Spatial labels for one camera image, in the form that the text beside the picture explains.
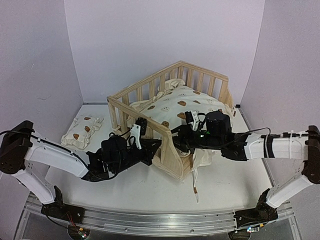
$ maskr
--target wooden doll bed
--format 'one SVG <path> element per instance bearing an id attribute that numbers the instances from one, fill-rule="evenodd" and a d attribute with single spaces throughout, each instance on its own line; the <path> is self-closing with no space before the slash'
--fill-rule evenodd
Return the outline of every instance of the wooden doll bed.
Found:
<path id="1" fill-rule="evenodd" d="M 164 91 L 165 81 L 173 78 L 183 79 L 188 87 L 217 98 L 231 109 L 234 107 L 233 98 L 228 88 L 229 79 L 227 76 L 184 61 L 176 62 L 133 85 L 125 87 L 115 95 L 108 96 L 107 101 L 112 128 L 118 129 L 118 134 L 128 131 L 128 116 L 134 119 L 147 119 L 148 127 L 145 137 L 152 139 L 154 131 L 162 135 L 161 148 L 152 163 L 172 177 L 183 180 L 192 169 L 191 157 L 180 157 L 178 155 L 169 128 L 129 106 L 130 102 L 133 102 L 130 99 L 142 101 L 153 98 L 158 91 Z"/>

